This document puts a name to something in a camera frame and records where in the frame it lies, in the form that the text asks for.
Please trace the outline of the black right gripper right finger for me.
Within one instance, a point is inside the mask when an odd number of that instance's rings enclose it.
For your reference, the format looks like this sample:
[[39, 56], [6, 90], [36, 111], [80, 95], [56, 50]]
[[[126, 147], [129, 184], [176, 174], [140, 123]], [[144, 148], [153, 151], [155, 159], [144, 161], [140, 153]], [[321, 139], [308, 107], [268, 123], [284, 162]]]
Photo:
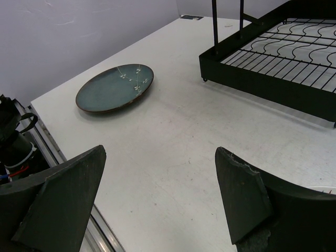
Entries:
[[263, 171], [223, 147], [217, 179], [238, 251], [335, 251], [335, 195]]

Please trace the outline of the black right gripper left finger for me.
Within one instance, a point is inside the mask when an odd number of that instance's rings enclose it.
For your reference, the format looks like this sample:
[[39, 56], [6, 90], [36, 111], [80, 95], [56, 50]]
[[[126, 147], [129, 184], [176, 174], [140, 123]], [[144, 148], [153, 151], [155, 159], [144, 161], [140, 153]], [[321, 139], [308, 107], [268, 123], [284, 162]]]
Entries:
[[1, 251], [79, 251], [106, 158], [98, 145], [1, 185]]

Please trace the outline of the white plate green red rim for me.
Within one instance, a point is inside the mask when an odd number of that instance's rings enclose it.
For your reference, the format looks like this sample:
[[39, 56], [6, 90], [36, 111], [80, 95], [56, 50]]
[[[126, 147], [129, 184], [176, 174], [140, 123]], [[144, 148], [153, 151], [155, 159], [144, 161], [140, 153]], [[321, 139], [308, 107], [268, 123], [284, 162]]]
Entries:
[[323, 192], [327, 194], [336, 194], [336, 187], [334, 186], [308, 186], [308, 189]]

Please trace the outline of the dark teal round plate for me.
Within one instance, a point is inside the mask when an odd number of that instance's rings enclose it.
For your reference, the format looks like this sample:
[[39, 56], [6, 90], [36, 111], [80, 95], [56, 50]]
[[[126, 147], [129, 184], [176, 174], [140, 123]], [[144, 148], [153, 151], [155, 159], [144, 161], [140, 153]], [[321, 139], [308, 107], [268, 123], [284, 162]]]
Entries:
[[89, 113], [121, 109], [139, 99], [154, 80], [153, 70], [142, 64], [126, 64], [105, 70], [88, 80], [76, 95], [77, 107]]

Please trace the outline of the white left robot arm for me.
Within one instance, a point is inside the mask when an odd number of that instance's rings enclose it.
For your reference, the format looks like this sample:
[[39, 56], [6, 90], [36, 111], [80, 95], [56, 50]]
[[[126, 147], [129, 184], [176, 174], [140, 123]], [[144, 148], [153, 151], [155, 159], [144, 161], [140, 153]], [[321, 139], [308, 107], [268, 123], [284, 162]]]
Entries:
[[2, 185], [50, 168], [40, 149], [24, 135], [37, 121], [37, 115], [20, 114], [15, 101], [1, 95]]

